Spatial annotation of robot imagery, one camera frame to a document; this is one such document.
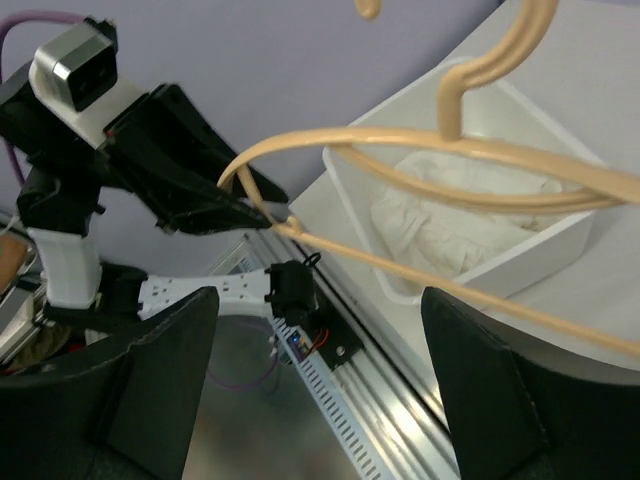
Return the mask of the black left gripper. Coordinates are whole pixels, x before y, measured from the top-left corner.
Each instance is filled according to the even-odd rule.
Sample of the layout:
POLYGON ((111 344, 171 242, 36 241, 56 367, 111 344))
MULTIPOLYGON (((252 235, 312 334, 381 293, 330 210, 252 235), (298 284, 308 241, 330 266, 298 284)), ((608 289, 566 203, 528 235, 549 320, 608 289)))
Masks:
MULTIPOLYGON (((177 84, 142 95, 104 128, 109 170, 157 218, 157 226, 188 235, 260 230, 271 221, 217 187, 236 152, 177 84)), ((287 204, 287 193, 249 166, 264 201, 287 204)), ((234 194, 248 199, 239 176, 234 194)))

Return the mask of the white skirt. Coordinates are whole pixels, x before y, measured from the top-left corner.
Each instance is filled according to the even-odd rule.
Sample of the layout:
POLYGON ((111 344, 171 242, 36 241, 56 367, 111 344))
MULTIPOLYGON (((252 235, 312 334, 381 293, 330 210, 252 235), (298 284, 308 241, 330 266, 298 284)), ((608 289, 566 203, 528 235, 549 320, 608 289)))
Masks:
MULTIPOLYGON (((476 193, 527 196, 575 188, 525 170, 433 151, 411 153, 395 170, 476 193)), ((560 220, 458 209, 389 185, 378 186, 372 194, 370 218, 396 262, 448 279, 487 263, 560 220)))

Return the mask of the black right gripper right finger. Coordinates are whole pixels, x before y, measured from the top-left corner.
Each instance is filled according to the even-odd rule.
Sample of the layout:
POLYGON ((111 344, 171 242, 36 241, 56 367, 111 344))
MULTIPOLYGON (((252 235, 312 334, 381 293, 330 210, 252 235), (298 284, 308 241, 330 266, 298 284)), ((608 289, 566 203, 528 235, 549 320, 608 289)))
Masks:
POLYGON ((464 479, 636 479, 639 373, 428 287, 421 317, 464 479))

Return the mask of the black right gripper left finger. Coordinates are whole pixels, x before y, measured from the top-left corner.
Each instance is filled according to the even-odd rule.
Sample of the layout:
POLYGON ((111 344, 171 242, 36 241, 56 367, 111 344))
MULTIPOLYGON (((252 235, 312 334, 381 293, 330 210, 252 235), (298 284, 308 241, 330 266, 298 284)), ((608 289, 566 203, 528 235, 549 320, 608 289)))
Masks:
POLYGON ((1 379, 4 479, 179 479, 219 296, 200 288, 75 353, 1 379))

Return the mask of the beige wooden hanger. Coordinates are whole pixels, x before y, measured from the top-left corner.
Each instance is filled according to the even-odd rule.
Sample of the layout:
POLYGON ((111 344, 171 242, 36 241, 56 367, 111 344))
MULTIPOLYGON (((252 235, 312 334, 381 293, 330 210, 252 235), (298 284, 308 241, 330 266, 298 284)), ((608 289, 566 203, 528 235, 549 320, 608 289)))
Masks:
POLYGON ((265 201, 249 171, 251 161, 294 148, 329 146, 344 160, 387 185, 459 209, 558 216, 638 204, 639 178, 634 174, 533 147, 469 137, 463 133, 464 95, 494 83, 522 64, 544 38, 557 8, 555 1, 523 2, 515 22, 499 44, 483 56, 450 69, 437 90, 436 129, 335 127, 272 136, 233 160, 220 175, 218 187, 229 191, 233 181, 240 181, 252 204, 261 213, 266 213, 265 201), (448 171, 426 178, 411 176, 365 154, 358 148, 361 144, 420 148, 436 166, 446 166, 448 171), (484 167, 477 167, 479 161, 484 162, 484 167), (479 171, 492 173, 497 165, 528 171, 532 175, 555 177, 574 184, 575 188, 544 195, 501 195, 469 190, 463 184, 463 177, 479 171))

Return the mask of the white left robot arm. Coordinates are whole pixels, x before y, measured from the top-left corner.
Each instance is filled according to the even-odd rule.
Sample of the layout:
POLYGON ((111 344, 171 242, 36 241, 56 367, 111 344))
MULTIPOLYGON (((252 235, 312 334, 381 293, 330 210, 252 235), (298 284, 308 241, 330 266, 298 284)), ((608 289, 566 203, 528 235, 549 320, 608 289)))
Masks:
POLYGON ((243 187, 217 177, 233 150, 176 84, 129 93, 114 73, 77 106, 97 113, 98 140, 84 139, 35 92, 25 64, 1 86, 1 133, 31 163, 16 206, 47 279, 45 311, 58 322, 116 333, 203 287, 225 304, 307 327, 318 308, 308 264, 289 260, 235 278, 160 277, 111 262, 95 227, 105 189, 137 198, 159 229, 189 236, 264 230, 267 217, 243 187))

